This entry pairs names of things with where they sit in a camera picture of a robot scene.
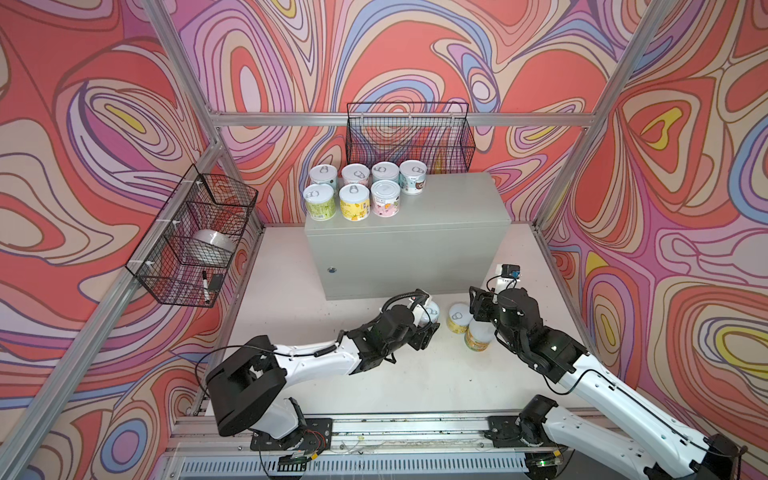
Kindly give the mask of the can blue green label front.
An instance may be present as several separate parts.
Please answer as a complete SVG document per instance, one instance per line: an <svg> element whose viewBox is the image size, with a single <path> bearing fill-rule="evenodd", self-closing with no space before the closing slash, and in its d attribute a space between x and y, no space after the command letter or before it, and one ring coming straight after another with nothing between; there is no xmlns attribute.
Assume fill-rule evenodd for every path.
<svg viewBox="0 0 768 480"><path fill-rule="evenodd" d="M403 194L419 195L427 179L427 166L419 160L405 160L399 167L399 184Z"/></svg>

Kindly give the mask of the can blue label back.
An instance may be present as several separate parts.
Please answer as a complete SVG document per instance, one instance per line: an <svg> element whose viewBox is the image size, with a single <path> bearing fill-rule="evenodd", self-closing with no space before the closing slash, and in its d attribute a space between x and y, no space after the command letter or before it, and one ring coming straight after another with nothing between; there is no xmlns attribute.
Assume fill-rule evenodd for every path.
<svg viewBox="0 0 768 480"><path fill-rule="evenodd" d="M372 182L392 181L397 183L400 176L399 166L392 162L382 161L374 164L371 168Z"/></svg>

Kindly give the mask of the can plain lid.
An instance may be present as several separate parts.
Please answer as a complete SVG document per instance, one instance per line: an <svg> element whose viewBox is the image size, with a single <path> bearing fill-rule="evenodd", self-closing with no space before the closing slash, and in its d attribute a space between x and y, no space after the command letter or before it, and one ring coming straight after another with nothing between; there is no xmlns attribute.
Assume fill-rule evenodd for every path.
<svg viewBox="0 0 768 480"><path fill-rule="evenodd" d="M400 210L400 186L392 180L379 180L371 186L372 210L379 217L395 216Z"/></svg>

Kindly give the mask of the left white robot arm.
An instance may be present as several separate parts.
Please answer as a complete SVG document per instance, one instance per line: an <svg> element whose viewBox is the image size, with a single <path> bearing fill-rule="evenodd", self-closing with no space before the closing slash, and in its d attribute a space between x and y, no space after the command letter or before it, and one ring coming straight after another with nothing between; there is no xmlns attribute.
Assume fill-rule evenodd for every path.
<svg viewBox="0 0 768 480"><path fill-rule="evenodd" d="M395 352L405 345L426 349L440 327L427 310L430 300L421 289L396 295L373 320L327 342L288 346L260 335L237 346L205 379L219 435L254 430L281 443L293 441L307 426L298 402L283 390L394 364Z"/></svg>

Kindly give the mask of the can orange label plastic lid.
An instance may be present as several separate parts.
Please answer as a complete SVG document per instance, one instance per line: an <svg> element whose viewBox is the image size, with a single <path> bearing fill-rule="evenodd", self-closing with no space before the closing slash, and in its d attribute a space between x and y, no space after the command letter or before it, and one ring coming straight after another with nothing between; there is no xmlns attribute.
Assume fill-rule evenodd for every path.
<svg viewBox="0 0 768 480"><path fill-rule="evenodd" d="M465 345L472 351L485 351L494 337L495 327L490 322L480 322L472 319L464 335Z"/></svg>

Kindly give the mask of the can red label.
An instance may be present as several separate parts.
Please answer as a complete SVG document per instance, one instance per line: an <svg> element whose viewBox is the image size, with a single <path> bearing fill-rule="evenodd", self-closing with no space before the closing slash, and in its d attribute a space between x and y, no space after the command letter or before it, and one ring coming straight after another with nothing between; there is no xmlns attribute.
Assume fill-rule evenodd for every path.
<svg viewBox="0 0 768 480"><path fill-rule="evenodd" d="M332 164L319 164L312 167L309 171L309 177L312 184L325 184L338 190L338 169Z"/></svg>

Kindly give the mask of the can pink label back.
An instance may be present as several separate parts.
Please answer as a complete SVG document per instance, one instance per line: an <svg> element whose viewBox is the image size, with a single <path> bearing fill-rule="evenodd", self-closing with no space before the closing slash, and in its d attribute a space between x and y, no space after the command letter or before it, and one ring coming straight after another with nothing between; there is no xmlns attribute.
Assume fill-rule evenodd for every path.
<svg viewBox="0 0 768 480"><path fill-rule="evenodd" d="M422 312L419 321L420 327L439 322L440 308L433 300L427 301L424 306L419 307L419 310Z"/></svg>

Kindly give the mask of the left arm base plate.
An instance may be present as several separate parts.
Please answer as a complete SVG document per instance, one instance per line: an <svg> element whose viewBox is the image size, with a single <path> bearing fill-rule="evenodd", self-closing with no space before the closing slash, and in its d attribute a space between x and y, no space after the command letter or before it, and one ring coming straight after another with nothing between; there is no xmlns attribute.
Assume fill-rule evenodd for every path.
<svg viewBox="0 0 768 480"><path fill-rule="evenodd" d="M282 440L277 440L265 432L252 433L250 450L271 451L303 451L307 453L322 453L332 444L333 419L330 417L310 418Z"/></svg>

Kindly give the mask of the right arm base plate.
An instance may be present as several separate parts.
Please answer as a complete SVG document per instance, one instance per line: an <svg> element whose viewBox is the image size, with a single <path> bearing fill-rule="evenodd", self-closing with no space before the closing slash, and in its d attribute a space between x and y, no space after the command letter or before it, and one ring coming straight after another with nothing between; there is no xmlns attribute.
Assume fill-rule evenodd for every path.
<svg viewBox="0 0 768 480"><path fill-rule="evenodd" d="M489 416L487 420L488 429L482 434L495 448L565 448L545 432L546 417Z"/></svg>

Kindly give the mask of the can pink label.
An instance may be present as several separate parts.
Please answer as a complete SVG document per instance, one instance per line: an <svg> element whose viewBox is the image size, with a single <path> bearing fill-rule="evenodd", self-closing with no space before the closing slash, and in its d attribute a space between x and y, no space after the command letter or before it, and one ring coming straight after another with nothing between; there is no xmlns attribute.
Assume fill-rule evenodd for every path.
<svg viewBox="0 0 768 480"><path fill-rule="evenodd" d="M422 312L419 321L420 327L439 322L440 308L433 300L427 301L424 306L419 307L419 310Z"/></svg>
<svg viewBox="0 0 768 480"><path fill-rule="evenodd" d="M342 168L341 175L344 186L357 184L369 187L371 185L371 172L364 164L348 164Z"/></svg>

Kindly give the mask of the can yellow label front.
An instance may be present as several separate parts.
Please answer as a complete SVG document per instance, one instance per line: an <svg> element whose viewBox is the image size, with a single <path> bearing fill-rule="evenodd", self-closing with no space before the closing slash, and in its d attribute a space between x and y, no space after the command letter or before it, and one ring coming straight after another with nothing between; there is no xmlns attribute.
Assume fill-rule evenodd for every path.
<svg viewBox="0 0 768 480"><path fill-rule="evenodd" d="M365 220L370 214L370 190L364 184L345 185L339 191L342 216L352 222Z"/></svg>

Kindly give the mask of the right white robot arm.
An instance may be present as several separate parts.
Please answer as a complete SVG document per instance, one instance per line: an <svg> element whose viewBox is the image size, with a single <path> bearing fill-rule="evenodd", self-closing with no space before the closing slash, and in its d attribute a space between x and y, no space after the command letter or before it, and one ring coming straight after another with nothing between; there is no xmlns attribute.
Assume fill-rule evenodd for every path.
<svg viewBox="0 0 768 480"><path fill-rule="evenodd" d="M470 312L551 391L520 413L519 439L552 441L632 479L738 479L745 448L685 425L630 388L569 334L543 323L523 288L472 287Z"/></svg>

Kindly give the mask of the can green yellow label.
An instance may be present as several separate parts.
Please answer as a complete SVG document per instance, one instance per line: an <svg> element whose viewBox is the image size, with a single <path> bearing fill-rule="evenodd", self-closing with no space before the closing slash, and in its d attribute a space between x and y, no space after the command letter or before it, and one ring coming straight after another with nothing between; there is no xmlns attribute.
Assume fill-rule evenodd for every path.
<svg viewBox="0 0 768 480"><path fill-rule="evenodd" d="M336 213L335 189L328 184L312 184L303 191L308 216L315 221L330 220Z"/></svg>

